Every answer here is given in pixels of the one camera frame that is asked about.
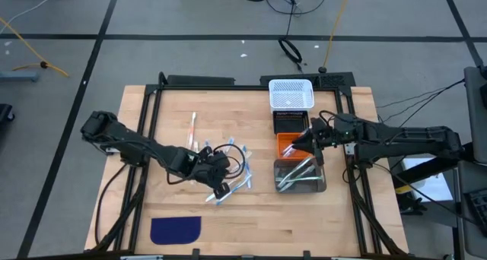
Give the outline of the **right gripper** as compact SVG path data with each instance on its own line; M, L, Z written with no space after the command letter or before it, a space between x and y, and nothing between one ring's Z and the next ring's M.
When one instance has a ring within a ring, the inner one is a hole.
M313 154L318 166L324 165L323 148L320 145L324 130L325 122L321 118L311 118L310 129L302 131L292 142L294 149Z

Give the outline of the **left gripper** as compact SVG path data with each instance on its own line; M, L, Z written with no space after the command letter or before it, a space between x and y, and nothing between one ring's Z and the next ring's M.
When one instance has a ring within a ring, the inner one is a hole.
M222 198L230 191L228 184L224 182L231 165L227 155L204 147L198 157L189 178L210 187L217 199Z

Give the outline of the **green toothbrush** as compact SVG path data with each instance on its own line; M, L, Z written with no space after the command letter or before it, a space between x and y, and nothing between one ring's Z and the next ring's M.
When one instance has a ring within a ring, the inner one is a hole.
M278 184L278 187L281 188L282 186L284 186L285 182L290 179L290 177L296 173L299 169L301 169L304 165L306 165L307 163L309 163L311 160L313 159L313 157L307 157L305 158L304 160L302 160L290 173L288 173L286 176L284 176L281 180L281 182Z
M301 177L301 178L296 178L296 179L289 179L289 180L285 180L282 184L288 184L288 183L292 183L292 182L300 182L300 181L323 181L324 178L323 176L310 176L310 177Z
M289 173L278 183L278 192L284 192L296 182L319 179L318 176L310 176L310 173L312 173L315 169L316 167L311 165L300 172L297 176L292 176L293 173Z

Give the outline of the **black plastic basket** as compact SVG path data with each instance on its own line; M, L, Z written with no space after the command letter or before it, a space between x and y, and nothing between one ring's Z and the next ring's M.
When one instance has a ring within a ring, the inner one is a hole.
M273 111L274 134L301 133L309 127L307 111Z

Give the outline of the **orange plastic basket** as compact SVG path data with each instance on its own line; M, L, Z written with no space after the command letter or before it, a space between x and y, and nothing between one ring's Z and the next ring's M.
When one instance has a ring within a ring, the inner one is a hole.
M294 139L298 138L301 133L278 133L277 139L277 158L280 160L303 160L306 157L311 157L312 154L308 152L295 150L291 144Z

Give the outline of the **clear grey plastic bin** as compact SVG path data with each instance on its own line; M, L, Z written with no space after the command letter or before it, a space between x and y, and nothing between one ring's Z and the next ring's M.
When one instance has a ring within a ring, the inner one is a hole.
M278 192L278 183L282 180L284 176L290 173L302 160L276 160L274 162L274 182L275 190ZM323 166L318 166L316 158L313 159L299 169L292 176L297 176L307 167L314 165L316 169L310 173L310 176L323 176L323 181L300 181L293 184L289 189L284 192L279 192L281 194L310 194L310 193L320 193L326 190L326 177L324 173Z

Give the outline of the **white perforated plastic basket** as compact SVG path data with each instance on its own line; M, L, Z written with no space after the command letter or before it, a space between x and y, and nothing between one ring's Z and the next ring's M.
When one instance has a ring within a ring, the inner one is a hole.
M271 112L310 111L314 107L314 89L309 80L273 79L268 87Z

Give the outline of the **black perforated box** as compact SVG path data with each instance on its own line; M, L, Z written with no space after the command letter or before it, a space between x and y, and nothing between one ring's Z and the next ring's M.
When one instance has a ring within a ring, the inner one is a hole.
M271 80L274 79L305 79L309 80L315 88L325 87L355 87L354 75L348 72L330 72L330 73L317 73L317 74L298 74L298 75L263 75L259 81L262 86L268 85Z

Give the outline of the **navy blue cloth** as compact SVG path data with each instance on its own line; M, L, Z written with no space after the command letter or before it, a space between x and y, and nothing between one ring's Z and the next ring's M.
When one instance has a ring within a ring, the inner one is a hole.
M156 245L185 245L195 242L201 231L201 217L152 218L150 239Z

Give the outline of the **black flat box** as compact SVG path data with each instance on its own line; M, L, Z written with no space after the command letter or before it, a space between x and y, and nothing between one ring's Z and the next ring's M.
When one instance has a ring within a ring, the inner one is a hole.
M212 76L169 75L167 83L172 85L235 85L235 79Z

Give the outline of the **black and yellow tool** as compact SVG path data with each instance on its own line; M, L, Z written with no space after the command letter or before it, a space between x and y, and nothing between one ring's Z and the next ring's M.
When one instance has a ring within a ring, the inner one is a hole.
M403 215L423 215L428 209L422 204L422 197L417 197L413 186L405 185L395 189L399 212Z

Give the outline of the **white floor sheet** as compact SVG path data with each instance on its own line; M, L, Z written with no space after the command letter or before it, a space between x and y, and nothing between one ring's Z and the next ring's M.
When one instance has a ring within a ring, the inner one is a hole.
M432 160L432 157L410 157L405 158L401 164L404 170L417 166ZM422 202L430 202L429 199L422 195L426 194L434 201L452 201L453 197L448 187L448 184L442 173L428 177L418 182L414 182L412 186L416 189L414 194L417 197L422 197Z

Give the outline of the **black keyboard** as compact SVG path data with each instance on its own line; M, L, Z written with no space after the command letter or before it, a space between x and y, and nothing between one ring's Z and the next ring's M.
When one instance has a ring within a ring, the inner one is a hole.
M487 237L487 188L466 192L464 195L475 225Z

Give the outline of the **black caster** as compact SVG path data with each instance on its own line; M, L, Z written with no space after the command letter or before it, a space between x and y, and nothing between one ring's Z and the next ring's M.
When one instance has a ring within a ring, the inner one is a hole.
M13 107L10 104L0 103L0 124L12 122L15 119Z

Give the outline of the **grey stand foot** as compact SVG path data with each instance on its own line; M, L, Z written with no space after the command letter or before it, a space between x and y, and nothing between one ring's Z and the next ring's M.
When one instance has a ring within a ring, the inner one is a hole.
M37 82L39 75L35 71L0 71L2 81L32 81Z

